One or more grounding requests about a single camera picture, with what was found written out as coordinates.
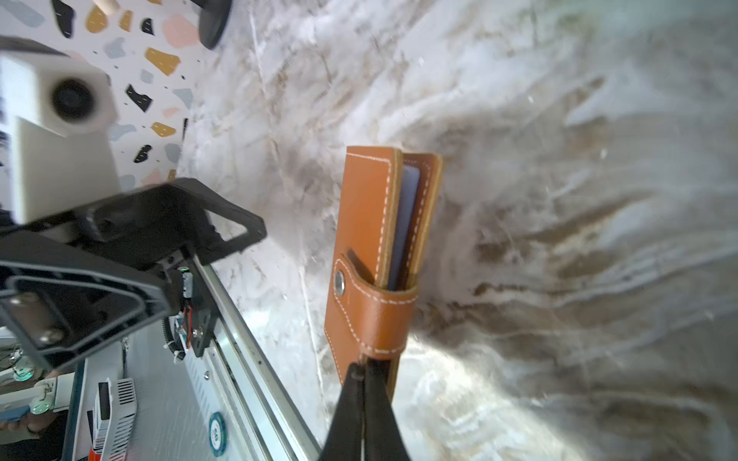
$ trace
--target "human hand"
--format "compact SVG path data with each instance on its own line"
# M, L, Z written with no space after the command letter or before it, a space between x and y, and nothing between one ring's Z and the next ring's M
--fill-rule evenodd
M11 432L20 432L25 429L28 429L29 431L33 433L38 433L43 431L45 428L49 427L51 423L56 420L56 413L52 412L51 410L41 413L40 415L34 415L32 413L26 413L20 420L18 421L3 421L0 423L0 430L8 430Z

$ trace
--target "red wire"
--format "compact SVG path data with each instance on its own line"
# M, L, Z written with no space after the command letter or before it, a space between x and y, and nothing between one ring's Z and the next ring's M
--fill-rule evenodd
M190 338L192 338L192 306L187 306L187 349L190 348Z

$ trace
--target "white stitching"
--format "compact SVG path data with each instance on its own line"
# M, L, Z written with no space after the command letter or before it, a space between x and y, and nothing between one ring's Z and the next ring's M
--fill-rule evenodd
M403 305L403 304L413 304L415 301L418 300L418 295L417 294L413 298L406 299L405 301L393 301L391 299L378 298L378 297L374 296L373 294L371 294L371 293L369 293L367 291L364 291L364 289L361 286L359 286L359 284L356 283L356 280L354 280L354 276L351 274L351 271L349 270L348 267L346 267L346 265L343 263L343 261L336 260L336 262L333 264L333 272L336 271L336 264L338 264L338 263L341 263L341 266L343 266L343 268L348 273L348 278L351 279L351 284L354 285L356 287L356 289L359 290L359 291L361 291L364 295L370 297L371 299L374 299L377 302L380 302L382 304Z
M390 194L390 178L392 177L392 162L388 159L379 157L364 156L358 153L347 152L346 155L359 157L361 159L378 160L387 163L387 187L384 189L384 209L382 210L382 228L379 230L379 248L376 250L376 269L374 269L375 277L379 278L379 260L382 257L382 241L384 240L384 220L387 218L387 197Z
M351 326L351 320L348 319L348 314L346 313L346 310L343 308L343 304L341 304L341 301L340 301L340 299L338 299L338 296L336 296L336 292L333 290L333 288L331 288L331 291L333 292L333 298L336 300L336 302L338 302L338 306L341 307L341 311L343 312L343 316L346 319L346 323L348 324L348 329L351 330L351 334L354 335L354 339L356 339L356 342L358 342L362 346L366 347L367 349L369 349L372 352L377 353L377 354L394 354L398 350L402 350L405 347L405 345L403 344L402 346L395 347L392 350L376 349L375 347L371 347L369 344L366 344L361 339L359 339L359 337L356 335L356 332L354 331L354 327Z
M331 355L333 356L333 364L336 365L336 371L338 372L338 377L340 378L341 369L338 367L338 361L336 360L336 351L333 349L333 343L331 342L331 335L328 334L328 330L326 330L325 328L323 329L323 332L325 333L325 337L328 339L328 346L331 347Z
M410 261L413 259L413 250L415 248L415 238L418 236L418 226L420 226L420 220L421 216L423 215L423 205L425 204L425 195L428 192L428 184L430 184L430 167L425 162L420 162L418 160L407 160L406 163L410 164L420 164L420 166L423 167L425 170L425 185L423 186L423 196L420 200L420 206L418 207L418 218L415 221L415 229L413 230L413 239L410 241L410 250L407 253L407 263L405 264L405 267L410 267Z

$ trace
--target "terrazzo wall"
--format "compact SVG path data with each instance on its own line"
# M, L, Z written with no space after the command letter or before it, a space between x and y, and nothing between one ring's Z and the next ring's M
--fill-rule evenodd
M210 51L199 43L199 7L189 0L119 3L106 16L91 0L0 0L0 33L31 38L110 76L119 114L110 143L121 186L130 190L173 177L195 72ZM0 173L7 181L10 172Z

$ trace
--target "screw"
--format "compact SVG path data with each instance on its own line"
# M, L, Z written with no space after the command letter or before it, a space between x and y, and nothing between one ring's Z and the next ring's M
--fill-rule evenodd
M44 331L41 336L38 337L38 343L43 346L50 346L56 344L64 339L64 332L58 328L49 328Z
M31 291L26 291L25 293L18 293L14 297L10 298L10 304L15 305L15 306L26 305L31 302L37 302L37 301L38 301L38 295Z

